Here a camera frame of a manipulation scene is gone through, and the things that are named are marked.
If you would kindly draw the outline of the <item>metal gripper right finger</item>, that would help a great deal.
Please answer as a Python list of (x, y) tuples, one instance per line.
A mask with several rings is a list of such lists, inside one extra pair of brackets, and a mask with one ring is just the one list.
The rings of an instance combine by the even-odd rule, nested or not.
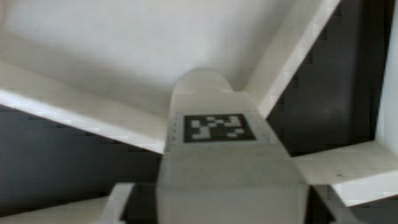
[(309, 187), (303, 224), (362, 224), (328, 185)]

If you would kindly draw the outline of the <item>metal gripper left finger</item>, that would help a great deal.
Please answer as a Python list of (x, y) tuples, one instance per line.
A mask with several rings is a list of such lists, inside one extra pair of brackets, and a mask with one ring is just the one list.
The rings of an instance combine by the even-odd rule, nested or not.
[(152, 183), (117, 183), (94, 224), (158, 224)]

